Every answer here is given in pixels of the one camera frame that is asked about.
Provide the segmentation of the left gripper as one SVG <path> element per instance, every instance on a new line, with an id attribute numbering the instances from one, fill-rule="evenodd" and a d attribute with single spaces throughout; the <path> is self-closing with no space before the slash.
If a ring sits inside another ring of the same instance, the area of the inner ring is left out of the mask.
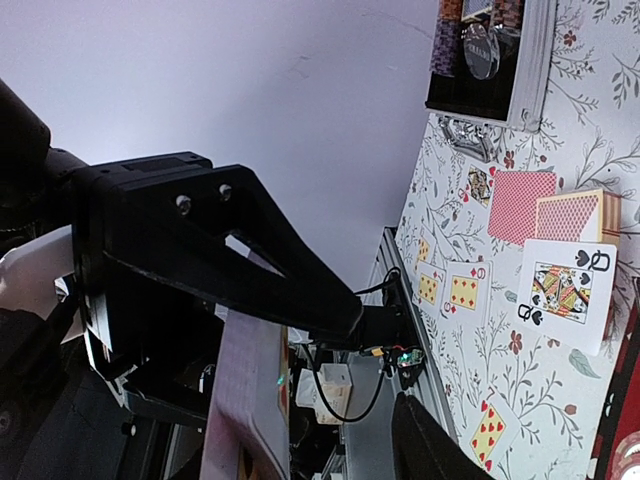
<path id="1" fill-rule="evenodd" d="M 176 377 L 213 361 L 223 323 L 191 294 L 318 337 L 347 337 L 359 322 L 361 300 L 252 170 L 161 176 L 211 166 L 183 152 L 73 174 L 81 317 L 90 364 L 103 379 L 146 362 Z M 123 400 L 135 415 L 191 428 L 206 426 L 210 405 L 204 393 L 137 371 L 126 377 Z"/>

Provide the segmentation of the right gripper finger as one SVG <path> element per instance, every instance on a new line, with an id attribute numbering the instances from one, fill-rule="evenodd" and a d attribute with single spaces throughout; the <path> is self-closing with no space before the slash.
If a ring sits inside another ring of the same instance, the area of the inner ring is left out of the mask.
<path id="1" fill-rule="evenodd" d="M 391 431 L 397 479 L 491 479 L 412 395 L 396 396 Z"/>

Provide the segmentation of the red playing card deck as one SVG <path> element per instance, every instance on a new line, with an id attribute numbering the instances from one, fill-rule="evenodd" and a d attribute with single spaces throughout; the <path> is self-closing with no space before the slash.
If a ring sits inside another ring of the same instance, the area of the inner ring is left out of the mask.
<path id="1" fill-rule="evenodd" d="M 205 430 L 201 479 L 288 479 L 288 337 L 229 311 Z"/>

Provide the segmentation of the dark poker chip stack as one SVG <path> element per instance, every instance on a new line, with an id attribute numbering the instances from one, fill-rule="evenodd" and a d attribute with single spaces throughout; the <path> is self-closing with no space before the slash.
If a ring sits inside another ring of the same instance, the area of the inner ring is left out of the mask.
<path id="1" fill-rule="evenodd" d="M 639 480 L 639 432 L 626 436 L 606 465 L 597 468 L 596 479 Z"/>

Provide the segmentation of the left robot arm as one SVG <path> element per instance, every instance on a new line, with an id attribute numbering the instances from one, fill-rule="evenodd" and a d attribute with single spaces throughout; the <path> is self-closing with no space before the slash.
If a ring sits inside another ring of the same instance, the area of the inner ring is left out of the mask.
<path id="1" fill-rule="evenodd" d="M 134 413 L 203 426 L 206 397 L 177 382 L 211 355 L 220 304 L 361 344 L 357 295 L 296 233 L 256 174 L 191 152 L 90 166 L 1 90 L 1 229 L 69 226 L 78 311 L 93 369 Z"/>

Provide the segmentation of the hearts card on cloth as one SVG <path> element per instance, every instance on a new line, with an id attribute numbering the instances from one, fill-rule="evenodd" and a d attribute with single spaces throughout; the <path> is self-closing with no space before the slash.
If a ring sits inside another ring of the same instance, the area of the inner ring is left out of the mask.
<path id="1" fill-rule="evenodd" d="M 470 458 L 486 472 L 493 472 L 506 455 L 520 429 L 513 409 L 493 387 L 480 396 L 462 445 Z"/>

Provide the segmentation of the diamonds card bottom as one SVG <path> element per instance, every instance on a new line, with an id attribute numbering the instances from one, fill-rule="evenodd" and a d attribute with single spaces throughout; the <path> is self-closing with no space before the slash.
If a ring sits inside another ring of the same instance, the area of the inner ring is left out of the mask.
<path id="1" fill-rule="evenodd" d="M 441 305 L 446 271 L 419 261 L 414 268 L 413 300 L 419 307 L 438 308 Z"/>

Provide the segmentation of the diamonds card left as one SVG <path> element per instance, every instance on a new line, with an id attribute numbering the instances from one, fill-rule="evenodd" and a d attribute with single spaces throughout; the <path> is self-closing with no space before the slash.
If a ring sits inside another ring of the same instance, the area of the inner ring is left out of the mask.
<path id="1" fill-rule="evenodd" d="M 418 238 L 418 251 L 416 254 L 416 260 L 414 270 L 418 269 L 418 266 L 422 263 L 430 263 L 433 258 L 433 247 L 435 240 L 432 234 L 427 228 L 422 227 Z"/>

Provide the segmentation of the floral table cloth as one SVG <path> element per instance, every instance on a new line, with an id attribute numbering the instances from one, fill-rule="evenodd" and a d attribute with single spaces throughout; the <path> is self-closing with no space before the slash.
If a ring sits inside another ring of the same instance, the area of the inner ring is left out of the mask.
<path id="1" fill-rule="evenodd" d="M 442 1 L 395 236 L 401 479 L 639 474 L 639 5 Z"/>

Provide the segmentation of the round red black poker mat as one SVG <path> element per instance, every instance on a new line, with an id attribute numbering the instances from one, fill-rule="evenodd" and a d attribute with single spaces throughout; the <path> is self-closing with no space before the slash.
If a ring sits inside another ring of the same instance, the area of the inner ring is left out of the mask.
<path id="1" fill-rule="evenodd" d="M 612 458 L 618 444 L 639 432 L 639 301 L 632 307 L 600 419 L 586 479 Z"/>

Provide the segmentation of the aluminium poker case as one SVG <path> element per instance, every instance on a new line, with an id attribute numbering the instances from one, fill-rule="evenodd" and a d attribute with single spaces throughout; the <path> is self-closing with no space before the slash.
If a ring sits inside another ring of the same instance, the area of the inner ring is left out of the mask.
<path id="1" fill-rule="evenodd" d="M 440 1 L 426 109 L 537 132 L 556 13 L 555 1 Z"/>

